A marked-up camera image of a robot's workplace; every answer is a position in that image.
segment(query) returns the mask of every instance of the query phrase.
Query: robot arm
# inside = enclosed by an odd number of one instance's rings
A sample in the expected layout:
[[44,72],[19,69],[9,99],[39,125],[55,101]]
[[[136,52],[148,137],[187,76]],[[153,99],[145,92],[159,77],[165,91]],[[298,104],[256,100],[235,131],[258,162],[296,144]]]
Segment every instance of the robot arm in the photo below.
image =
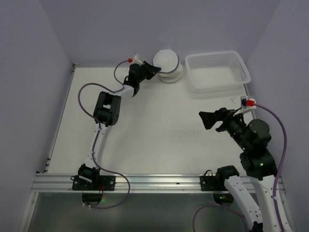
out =
[[119,118],[121,100],[134,97],[143,80],[150,80],[161,69],[148,64],[146,61],[133,63],[129,67],[129,75],[124,81],[123,89],[116,93],[100,92],[94,109],[93,116],[95,120],[95,130],[93,141],[84,164],[78,170],[78,175],[74,177],[73,190],[98,190],[102,184],[100,177],[100,168],[102,153],[112,126]]
[[227,131],[243,150],[240,162],[250,177],[260,208],[246,188],[241,188],[241,178],[234,166],[218,169],[217,180],[232,193],[252,231],[281,231],[274,207],[274,200],[276,200],[284,230],[291,232],[279,191],[277,190],[276,199],[273,199],[272,195],[277,168],[272,155],[267,150],[267,144],[271,140],[269,125],[260,119],[254,119],[248,125],[245,124],[243,114],[255,109],[254,100],[243,97],[241,103],[241,109],[237,111],[221,108],[214,113],[200,112],[199,115],[207,130],[211,129],[217,121],[222,121],[222,125],[216,131]]

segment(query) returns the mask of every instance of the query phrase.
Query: black mounting bracket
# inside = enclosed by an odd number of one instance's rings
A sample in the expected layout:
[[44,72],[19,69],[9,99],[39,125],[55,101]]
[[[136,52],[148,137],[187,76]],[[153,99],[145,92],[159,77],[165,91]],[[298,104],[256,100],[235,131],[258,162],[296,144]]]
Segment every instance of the black mounting bracket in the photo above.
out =
[[219,182],[214,175],[202,175],[199,177],[202,191],[227,191],[223,186],[219,185]]
[[213,193],[212,197],[217,204],[230,206],[234,202],[231,193]]
[[82,202],[88,204],[90,202],[97,202],[97,205],[102,201],[103,194],[101,193],[82,193]]
[[86,180],[83,180],[79,177],[79,175],[74,176],[72,190],[75,191],[99,191],[102,190],[100,187],[103,186],[103,191],[114,191],[115,190],[115,181],[116,177],[113,175],[100,175],[99,183],[100,185],[96,185],[94,183],[90,183]]

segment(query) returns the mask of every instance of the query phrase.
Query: lavender wall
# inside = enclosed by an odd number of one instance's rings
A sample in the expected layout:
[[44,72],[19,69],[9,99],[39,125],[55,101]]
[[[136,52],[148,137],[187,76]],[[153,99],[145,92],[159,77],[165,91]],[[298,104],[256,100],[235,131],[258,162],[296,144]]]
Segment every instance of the lavender wall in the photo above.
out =
[[[282,177],[297,231],[308,231],[309,198],[309,1],[282,0],[247,65],[251,94],[283,120],[288,149]],[[279,163],[283,138],[273,118],[261,110],[257,116],[270,123],[271,152]]]
[[51,148],[71,66],[37,0],[2,0],[0,34],[0,231],[15,232]]
[[70,60],[114,65],[162,48],[236,50],[246,60],[279,0],[40,0]]

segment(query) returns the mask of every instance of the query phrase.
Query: white plastic basket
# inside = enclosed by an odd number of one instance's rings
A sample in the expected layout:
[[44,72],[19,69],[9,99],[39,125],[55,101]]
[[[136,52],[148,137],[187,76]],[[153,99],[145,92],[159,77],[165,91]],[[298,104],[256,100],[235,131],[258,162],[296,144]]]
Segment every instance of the white plastic basket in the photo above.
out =
[[185,64],[196,93],[238,88],[251,77],[235,51],[189,55]]

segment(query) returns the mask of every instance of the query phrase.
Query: red connector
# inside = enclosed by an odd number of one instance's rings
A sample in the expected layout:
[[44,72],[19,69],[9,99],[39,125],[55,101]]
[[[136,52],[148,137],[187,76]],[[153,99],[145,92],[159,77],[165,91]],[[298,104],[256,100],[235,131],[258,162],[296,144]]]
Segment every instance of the red connector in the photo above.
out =
[[255,101],[247,100],[247,106],[254,106]]

